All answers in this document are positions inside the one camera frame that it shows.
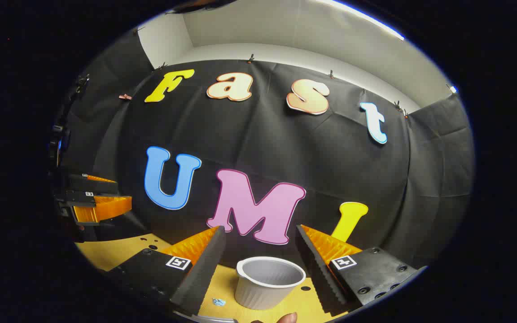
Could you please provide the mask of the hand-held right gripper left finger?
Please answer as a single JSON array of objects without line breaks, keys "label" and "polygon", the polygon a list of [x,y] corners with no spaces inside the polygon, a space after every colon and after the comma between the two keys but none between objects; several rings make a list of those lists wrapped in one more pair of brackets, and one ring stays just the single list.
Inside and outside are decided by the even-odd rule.
[{"label": "hand-held right gripper left finger", "polygon": [[225,247],[224,227],[212,227],[162,251],[144,248],[106,277],[152,307],[197,315]]}]

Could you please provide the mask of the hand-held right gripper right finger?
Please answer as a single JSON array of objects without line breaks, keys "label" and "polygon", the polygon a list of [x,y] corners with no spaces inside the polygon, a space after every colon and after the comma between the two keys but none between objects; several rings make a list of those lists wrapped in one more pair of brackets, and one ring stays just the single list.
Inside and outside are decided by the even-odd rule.
[{"label": "hand-held right gripper right finger", "polygon": [[323,311],[331,315],[373,306],[425,271],[379,247],[361,250],[305,225],[296,227],[296,247]]}]

